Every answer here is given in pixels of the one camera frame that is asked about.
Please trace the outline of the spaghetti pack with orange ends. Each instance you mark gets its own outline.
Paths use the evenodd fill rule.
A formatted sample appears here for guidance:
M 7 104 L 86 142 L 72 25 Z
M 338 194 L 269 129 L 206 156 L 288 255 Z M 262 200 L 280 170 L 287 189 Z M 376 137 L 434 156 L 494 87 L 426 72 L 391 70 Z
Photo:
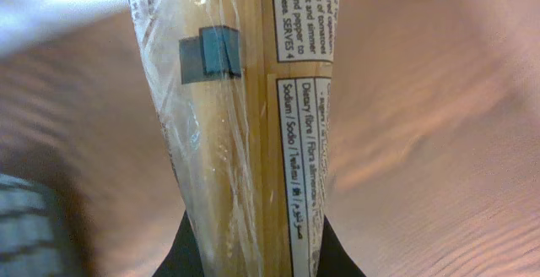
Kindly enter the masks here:
M 206 276 L 315 276 L 339 0 L 128 0 Z

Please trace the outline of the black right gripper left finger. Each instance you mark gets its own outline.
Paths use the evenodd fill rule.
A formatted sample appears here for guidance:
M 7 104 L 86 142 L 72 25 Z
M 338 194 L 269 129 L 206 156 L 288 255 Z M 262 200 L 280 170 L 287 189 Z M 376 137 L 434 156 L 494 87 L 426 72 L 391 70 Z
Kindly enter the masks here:
M 203 277 L 203 265 L 191 221 L 185 211 L 174 241 L 153 277 Z

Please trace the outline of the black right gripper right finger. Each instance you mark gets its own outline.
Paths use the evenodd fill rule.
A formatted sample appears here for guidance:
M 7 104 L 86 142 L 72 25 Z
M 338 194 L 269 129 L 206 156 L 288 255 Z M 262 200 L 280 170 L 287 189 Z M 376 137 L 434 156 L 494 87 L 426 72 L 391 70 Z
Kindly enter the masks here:
M 366 277 L 338 239 L 327 217 L 324 219 L 317 277 Z

